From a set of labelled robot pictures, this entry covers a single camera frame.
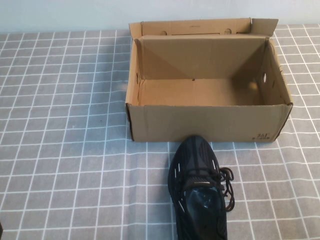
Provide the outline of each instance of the box flap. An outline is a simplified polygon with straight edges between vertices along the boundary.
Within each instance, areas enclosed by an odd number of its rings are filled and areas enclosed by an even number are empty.
[[[250,18],[184,21],[144,21],[142,35],[191,35],[250,33]]]
[[[253,79],[265,37],[253,34],[147,35],[135,40],[142,79]]]
[[[129,23],[129,29],[130,29],[131,37],[133,39],[137,39],[142,36],[142,23],[141,22]]]
[[[274,34],[278,19],[270,18],[253,18],[251,33],[271,37]]]

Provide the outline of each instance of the black sneaker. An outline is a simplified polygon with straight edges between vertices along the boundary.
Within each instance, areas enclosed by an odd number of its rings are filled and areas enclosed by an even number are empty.
[[[230,183],[233,179],[229,168],[219,168],[204,138],[191,136],[181,143],[168,176],[179,240],[228,239],[226,212],[235,206]],[[221,184],[224,181],[226,190]],[[224,198],[228,193],[230,201],[226,207]]]

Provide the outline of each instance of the gray grid tablecloth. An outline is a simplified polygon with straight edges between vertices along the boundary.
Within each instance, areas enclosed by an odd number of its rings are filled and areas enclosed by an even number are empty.
[[[213,143],[230,240],[320,239],[320,26],[272,37],[295,107],[273,143]],[[173,240],[177,143],[135,143],[127,30],[0,34],[3,240]]]

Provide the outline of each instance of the shoe box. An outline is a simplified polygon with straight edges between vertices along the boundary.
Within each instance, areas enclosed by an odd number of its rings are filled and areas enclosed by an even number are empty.
[[[125,100],[137,142],[272,142],[293,107],[277,19],[137,22]]]

